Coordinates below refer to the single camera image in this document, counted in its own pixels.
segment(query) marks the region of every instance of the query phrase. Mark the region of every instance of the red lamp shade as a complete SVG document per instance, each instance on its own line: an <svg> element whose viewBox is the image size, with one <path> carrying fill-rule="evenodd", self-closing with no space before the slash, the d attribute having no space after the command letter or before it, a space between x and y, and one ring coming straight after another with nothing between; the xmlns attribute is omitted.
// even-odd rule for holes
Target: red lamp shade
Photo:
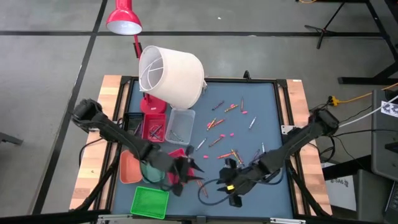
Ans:
<svg viewBox="0 0 398 224"><path fill-rule="evenodd" d="M116 9L109 15L106 28L115 34L135 35L142 31L138 16L132 11L132 0L116 0Z"/></svg>

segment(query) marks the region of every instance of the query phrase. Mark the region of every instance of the wooden board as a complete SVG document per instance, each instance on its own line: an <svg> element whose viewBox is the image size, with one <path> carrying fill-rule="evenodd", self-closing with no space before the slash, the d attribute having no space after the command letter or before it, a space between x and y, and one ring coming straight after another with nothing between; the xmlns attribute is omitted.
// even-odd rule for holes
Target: wooden board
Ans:
<svg viewBox="0 0 398 224"><path fill-rule="evenodd" d="M287 80L287 89L289 91L290 105L292 107L294 125L305 126L308 123L307 99L305 98L304 87L301 80ZM300 151L301 163L303 167L305 185L311 192L315 200L321 205L322 209L332 214L326 182L323 178L321 162L319 160L318 151L315 147L307 144ZM296 198L299 213L304 214L302 207L302 198L300 190L295 186Z"/></svg>
<svg viewBox="0 0 398 224"><path fill-rule="evenodd" d="M113 111L115 109L116 98L119 91L121 76L120 75L105 75L101 91L98 97L98 101L103 106L103 111L107 116L112 118ZM305 99L305 93L301 80L287 80L289 89L290 104L292 106L292 112L294 117L295 125L305 126L308 120L308 105ZM119 117L123 115L124 105L126 102L127 88L123 91L123 98L121 101L121 108L119 111ZM283 92L280 92L282 112L284 121L287 121L287 112L283 98ZM90 133L87 142L91 142L98 139L98 133ZM81 167L76 180L75 190L73 192L72 201L70 208L79 206L84 199L90 194L95 185L98 182L101 172L101 166L103 163L104 152L106 142L100 141L92 146L86 148ZM317 150L310 145L303 147L300 153L302 160L303 173L305 178L306 186L309 191L315 197L322 208L331 214L331 207L329 203L328 194L326 191L326 183L323 178L322 168L318 157ZM108 192L108 185L105 186L103 196L101 199L100 208L104 208L104 202ZM295 186L296 198L298 202L298 211L300 214L304 214L302 198L299 188Z"/></svg>
<svg viewBox="0 0 398 224"><path fill-rule="evenodd" d="M115 110L116 106L116 98L118 97L121 77L121 75L105 75L101 90L99 92L98 102L102 105L104 114L109 118L113 117L113 111ZM87 143L99 138L99 132L89 133ZM95 185L98 183L102 163L104 160L105 148L105 140L101 140L86 147L81 160L79 173L77 175L72 200L70 202L70 209L81 205L84 199L87 198L90 192L94 189ZM102 198L101 205L104 204L104 200L106 200L106 198Z"/></svg>

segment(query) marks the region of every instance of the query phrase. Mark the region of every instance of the white cable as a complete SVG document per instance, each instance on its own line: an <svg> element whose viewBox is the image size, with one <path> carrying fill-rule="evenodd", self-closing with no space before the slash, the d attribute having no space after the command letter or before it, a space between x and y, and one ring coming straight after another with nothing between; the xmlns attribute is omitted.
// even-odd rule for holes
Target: white cable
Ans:
<svg viewBox="0 0 398 224"><path fill-rule="evenodd" d="M398 95L397 95L396 97L394 97L392 100L388 101L387 103L391 103L391 102L393 102L393 101L396 100L396 99L398 99ZM339 128L342 128L342 127L344 127L344 126L347 126L347 125L349 125L349 124L352 124L352 123L354 123L354 122L357 122L357 121L359 121L359 120L361 120L361 119L363 119L363 118L365 118L365 117L367 117L367 116L369 116L369 115L371 115L371 114L373 114L373 113L379 111L381 108L382 108L382 106L380 106L378 109L376 109L376 110L374 110L374 111L372 111L372 112L370 112L370 113L368 113L368 114L366 114L366 115L364 115L364 116L362 116L362 117L360 117L360 118L358 118L358 119L355 119L355 120L350 121L350 122L348 122L348 123L342 124L342 125L339 126Z"/></svg>

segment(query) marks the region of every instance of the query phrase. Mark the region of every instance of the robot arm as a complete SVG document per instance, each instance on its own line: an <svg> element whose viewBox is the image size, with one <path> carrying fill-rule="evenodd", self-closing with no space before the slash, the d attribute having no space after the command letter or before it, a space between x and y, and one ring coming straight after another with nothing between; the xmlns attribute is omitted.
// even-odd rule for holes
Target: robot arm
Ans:
<svg viewBox="0 0 398 224"><path fill-rule="evenodd" d="M88 132L91 128L98 128L99 134L103 139L110 142L120 142L129 148L129 151L136 159L148 163L158 170L178 175L183 183L189 180L201 179L201 177L188 175L189 167L203 171L195 164L192 158L188 157L187 152L186 157L175 159L162 151L158 144L128 134L109 120L102 112L101 105L94 100L82 100L75 107L72 115L72 121L84 131ZM172 190L175 195L179 196L182 193L182 184L173 185Z"/></svg>
<svg viewBox="0 0 398 224"><path fill-rule="evenodd" d="M308 125L301 129L293 129L288 133L289 139L283 146L261 154L259 159L249 166L237 168L233 159L226 159L227 166L220 170L218 181L218 184L226 184L226 187L218 190L233 194L229 198L229 204L241 207L242 201L239 195L248 193L256 183L267 182L273 178L284 166L285 160L310 141L320 136L333 135L338 129L338 123L339 121L329 111L316 110L309 117Z"/></svg>

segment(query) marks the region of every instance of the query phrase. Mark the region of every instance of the orange bowl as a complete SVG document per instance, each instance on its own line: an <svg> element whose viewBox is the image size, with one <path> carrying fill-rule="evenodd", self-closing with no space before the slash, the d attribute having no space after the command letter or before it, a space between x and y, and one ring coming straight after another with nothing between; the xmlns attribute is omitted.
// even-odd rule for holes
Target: orange bowl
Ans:
<svg viewBox="0 0 398 224"><path fill-rule="evenodd" d="M120 181L124 184L137 183L142 180L142 174L139 170L139 161L125 150L120 155Z"/></svg>

